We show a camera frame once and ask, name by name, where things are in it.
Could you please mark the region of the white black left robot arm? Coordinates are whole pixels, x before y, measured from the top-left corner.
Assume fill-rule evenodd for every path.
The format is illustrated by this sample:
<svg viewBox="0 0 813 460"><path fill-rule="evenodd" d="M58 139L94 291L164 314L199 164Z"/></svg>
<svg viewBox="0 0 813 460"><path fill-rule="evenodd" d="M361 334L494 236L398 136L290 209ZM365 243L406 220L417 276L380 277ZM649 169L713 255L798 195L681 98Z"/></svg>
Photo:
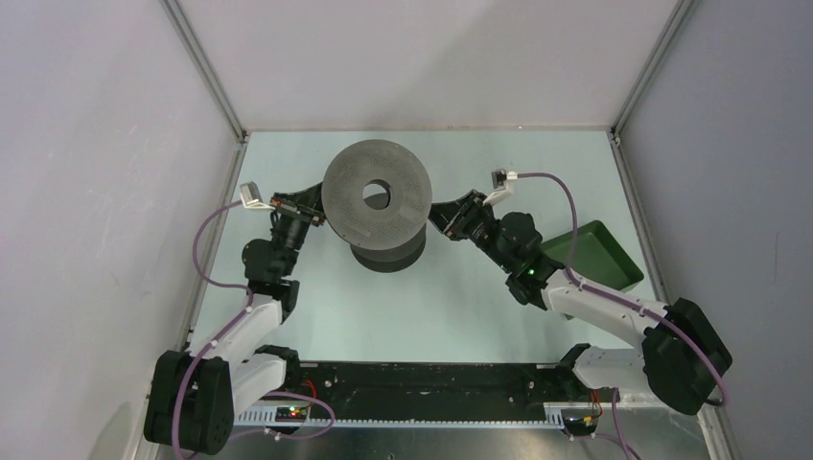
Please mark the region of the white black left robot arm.
<svg viewBox="0 0 813 460"><path fill-rule="evenodd" d="M244 246L245 283L239 312L219 330L185 351L169 350L155 362L143 436L177 455L213 455L231 435L238 415L267 393L291 399L303 386L294 350L260 341L293 312L299 284L291 278L311 227L325 223L321 184L263 200L253 182L240 187L239 200L224 211L243 207L267 211L267 240Z"/></svg>

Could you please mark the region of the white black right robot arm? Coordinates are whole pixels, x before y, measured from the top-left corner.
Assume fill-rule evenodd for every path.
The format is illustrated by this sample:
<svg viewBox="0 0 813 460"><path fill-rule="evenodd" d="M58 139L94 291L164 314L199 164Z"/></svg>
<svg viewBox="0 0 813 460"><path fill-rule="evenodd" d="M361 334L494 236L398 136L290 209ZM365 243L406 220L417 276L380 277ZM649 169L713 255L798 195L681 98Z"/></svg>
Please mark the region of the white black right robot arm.
<svg viewBox="0 0 813 460"><path fill-rule="evenodd" d="M695 415L731 368L731 352L694 302L640 299L581 277L550 258L528 213L496 218L485 194L470 191L432 204L429 220L452 241L470 241L507 275L511 295L583 320L624 343L624 349L590 345L557 376L561 394L581 401L594 389L651 395L671 409Z"/></svg>

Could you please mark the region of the dark grey spool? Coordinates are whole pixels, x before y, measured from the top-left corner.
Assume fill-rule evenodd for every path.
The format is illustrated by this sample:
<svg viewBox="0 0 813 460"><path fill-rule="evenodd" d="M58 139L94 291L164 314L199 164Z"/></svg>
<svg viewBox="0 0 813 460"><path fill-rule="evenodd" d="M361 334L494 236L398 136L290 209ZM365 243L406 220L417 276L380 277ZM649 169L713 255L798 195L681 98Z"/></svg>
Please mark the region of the dark grey spool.
<svg viewBox="0 0 813 460"><path fill-rule="evenodd" d="M321 201L332 229L361 249L384 251L424 229L432 189L426 168L409 149L371 139L343 149L328 166Z"/></svg>
<svg viewBox="0 0 813 460"><path fill-rule="evenodd" d="M426 225L407 242L385 250L363 249L350 245L354 258L365 268L378 273L404 270L422 256L426 247Z"/></svg>

